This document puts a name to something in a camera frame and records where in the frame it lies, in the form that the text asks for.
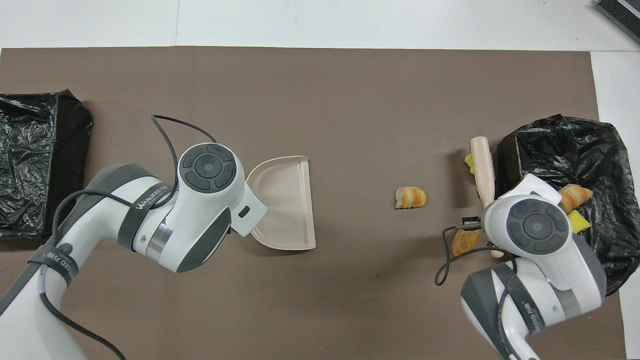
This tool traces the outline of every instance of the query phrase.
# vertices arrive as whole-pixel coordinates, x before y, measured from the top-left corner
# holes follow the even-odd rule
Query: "mini croissant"
[[[419,208],[427,202],[427,194],[420,188],[404,187],[396,190],[396,209]]]
[[[562,195],[561,205],[567,213],[584,204],[593,196],[593,192],[591,190],[585,189],[576,184],[569,184],[558,192]]]

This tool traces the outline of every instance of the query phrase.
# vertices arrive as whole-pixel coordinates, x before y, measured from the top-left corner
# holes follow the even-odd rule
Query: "white robotic arm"
[[[503,359],[538,356],[525,336],[594,310],[602,304],[606,276],[582,237],[573,234],[557,205],[561,196],[527,174],[489,204],[482,227],[498,247],[521,256],[470,274],[461,299],[476,329]]]
[[[127,249],[173,272],[185,272],[207,261],[230,228],[246,236],[266,213],[246,185],[237,156],[218,143],[188,149],[180,158],[178,178],[178,192],[154,208],[169,196],[171,186],[135,164],[101,170],[87,190],[116,195],[131,206],[100,195],[81,196],[59,227],[60,240],[53,244],[57,250],[45,249],[45,254],[65,265],[75,263],[77,271],[101,239],[117,238]],[[85,359],[40,299],[44,268],[30,263],[0,300],[1,359]],[[59,307],[69,276],[47,273],[40,287]]]

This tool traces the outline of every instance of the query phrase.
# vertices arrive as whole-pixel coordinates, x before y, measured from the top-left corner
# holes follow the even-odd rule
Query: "yellow sponge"
[[[467,164],[467,166],[469,166],[469,172],[471,172],[471,174],[476,174],[474,171],[474,159],[471,157],[471,154],[465,156],[465,163]]]
[[[569,217],[571,229],[574,233],[579,233],[591,227],[591,224],[589,224],[589,222],[576,210],[571,211],[566,216]]]

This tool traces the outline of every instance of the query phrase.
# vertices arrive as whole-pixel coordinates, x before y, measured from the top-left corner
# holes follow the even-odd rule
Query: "black plastic bag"
[[[640,261],[640,211],[623,144],[605,122],[555,115],[519,127],[497,149],[497,193],[532,173],[556,190],[573,183],[593,191],[578,212],[591,223],[580,234],[607,274],[615,293]]]
[[[0,238],[51,234],[58,204],[83,186],[91,124],[69,90],[0,95]]]

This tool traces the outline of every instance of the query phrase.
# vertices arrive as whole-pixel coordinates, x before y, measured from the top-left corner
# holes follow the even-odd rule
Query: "wooden handle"
[[[495,198],[495,178],[489,141],[484,136],[477,136],[469,141],[469,146],[474,161],[476,188],[483,207],[486,208]]]

